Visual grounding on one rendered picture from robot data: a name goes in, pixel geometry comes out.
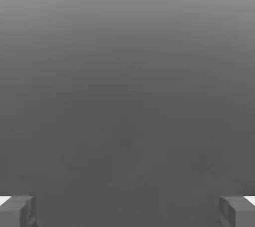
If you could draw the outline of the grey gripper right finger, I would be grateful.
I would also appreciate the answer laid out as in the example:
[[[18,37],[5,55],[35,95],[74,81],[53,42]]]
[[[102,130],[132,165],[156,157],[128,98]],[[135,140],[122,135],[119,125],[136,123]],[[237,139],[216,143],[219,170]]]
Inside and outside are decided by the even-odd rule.
[[[255,196],[221,196],[219,227],[255,227]]]

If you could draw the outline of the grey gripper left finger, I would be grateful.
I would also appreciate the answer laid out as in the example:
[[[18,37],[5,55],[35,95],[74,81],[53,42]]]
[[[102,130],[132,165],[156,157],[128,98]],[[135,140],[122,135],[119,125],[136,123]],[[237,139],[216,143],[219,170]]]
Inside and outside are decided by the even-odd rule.
[[[36,197],[0,196],[0,227],[38,227]]]

